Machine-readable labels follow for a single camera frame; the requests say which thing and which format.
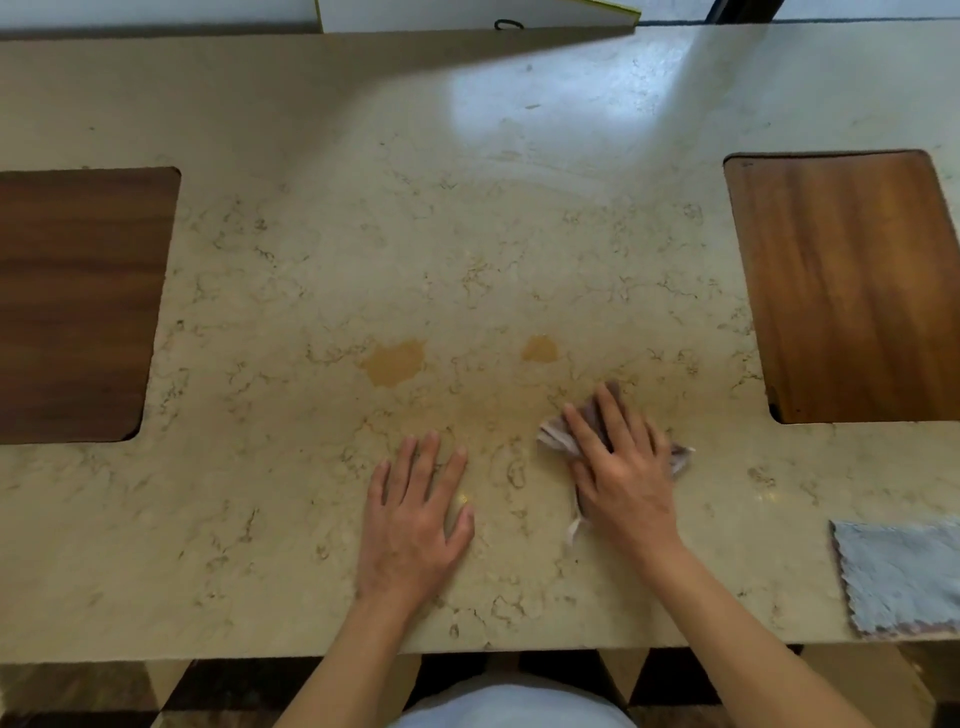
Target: spill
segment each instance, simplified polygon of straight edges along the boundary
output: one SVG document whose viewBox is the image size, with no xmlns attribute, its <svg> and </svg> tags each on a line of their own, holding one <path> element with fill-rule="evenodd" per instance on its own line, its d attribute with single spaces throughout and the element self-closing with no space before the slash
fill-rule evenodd
<svg viewBox="0 0 960 728">
<path fill-rule="evenodd" d="M 531 336 L 527 340 L 527 345 L 520 352 L 520 358 L 524 361 L 536 361 L 540 364 L 549 364 L 560 358 L 557 351 L 557 345 L 549 336 Z"/>
<path fill-rule="evenodd" d="M 412 379 L 423 368 L 425 341 L 410 339 L 395 347 L 377 345 L 373 353 L 360 362 L 375 387 L 396 387 L 401 381 Z"/>
</svg>

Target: cutting board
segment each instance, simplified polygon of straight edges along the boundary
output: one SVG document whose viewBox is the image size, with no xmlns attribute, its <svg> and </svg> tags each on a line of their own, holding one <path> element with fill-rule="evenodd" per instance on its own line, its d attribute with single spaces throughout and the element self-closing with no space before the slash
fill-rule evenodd
<svg viewBox="0 0 960 728">
<path fill-rule="evenodd" d="M 960 248 L 929 155 L 724 171 L 774 417 L 960 419 Z"/>
<path fill-rule="evenodd" d="M 139 428 L 180 172 L 0 173 L 0 443 Z"/>
</svg>

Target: beige marble surface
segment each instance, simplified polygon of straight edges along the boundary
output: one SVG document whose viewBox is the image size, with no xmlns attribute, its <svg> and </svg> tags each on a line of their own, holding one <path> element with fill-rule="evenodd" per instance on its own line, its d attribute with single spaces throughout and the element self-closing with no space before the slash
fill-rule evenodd
<svg viewBox="0 0 960 728">
<path fill-rule="evenodd" d="M 0 448 L 0 662 L 324 652 L 371 465 L 429 426 L 471 449 L 477 537 L 407 650 L 678 643 L 592 536 L 564 550 L 534 444 L 605 376 L 697 449 L 681 529 L 724 583 L 786 640 L 853 639 L 828 519 L 960 513 L 960 425 L 770 419 L 721 163 L 922 147 L 955 215 L 958 41 L 0 45 L 0 168 L 183 173 L 140 434 Z"/>
</svg>

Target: yellow edge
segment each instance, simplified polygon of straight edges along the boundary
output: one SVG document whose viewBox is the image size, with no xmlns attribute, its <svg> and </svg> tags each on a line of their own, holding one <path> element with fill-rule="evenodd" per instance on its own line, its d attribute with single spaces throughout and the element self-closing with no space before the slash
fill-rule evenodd
<svg viewBox="0 0 960 728">
<path fill-rule="evenodd" d="M 626 5 L 620 5 L 619 3 L 611 3 L 608 0 L 574 0 L 574 2 L 584 3 L 585 5 L 595 5 L 598 8 L 606 8 L 609 11 L 625 12 L 627 15 L 632 15 L 634 21 L 640 19 L 640 11 L 636 8 L 628 8 Z"/>
</svg>

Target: microfiber cloth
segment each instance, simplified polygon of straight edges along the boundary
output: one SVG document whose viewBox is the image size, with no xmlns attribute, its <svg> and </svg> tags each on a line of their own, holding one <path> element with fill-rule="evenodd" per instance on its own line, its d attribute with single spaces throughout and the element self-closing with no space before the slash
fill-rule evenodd
<svg viewBox="0 0 960 728">
<path fill-rule="evenodd" d="M 834 521 L 854 626 L 865 634 L 960 627 L 960 521 Z"/>
<path fill-rule="evenodd" d="M 619 382 L 608 381 L 607 389 L 610 390 L 610 393 L 616 400 L 620 411 L 626 412 L 623 399 L 620 397 Z M 578 407 L 578 409 L 580 414 L 584 416 L 584 420 L 590 425 L 590 428 L 597 433 L 597 436 L 607 450 L 613 452 L 613 442 L 610 439 L 610 434 L 607 432 L 607 426 L 604 424 L 603 413 L 600 411 L 600 402 L 597 401 L 597 398 L 590 397 L 590 399 L 581 407 Z M 540 431 L 537 434 L 537 440 L 549 448 L 565 452 L 570 457 L 582 459 L 584 456 L 580 451 L 580 445 L 577 443 L 576 438 L 573 436 L 573 433 L 570 432 L 570 427 L 566 423 L 566 417 L 564 417 L 563 414 L 557 415 L 553 419 L 542 423 L 540 425 Z M 693 452 L 693 448 L 685 448 L 683 445 L 671 443 L 670 468 L 674 475 L 686 467 L 686 464 L 690 461 L 691 452 Z M 577 512 L 577 517 L 566 530 L 566 542 L 568 544 L 573 543 L 573 537 L 576 535 L 580 525 L 588 522 L 584 516 L 583 504 L 580 502 L 580 493 L 576 488 L 573 489 L 573 505 Z"/>
</svg>

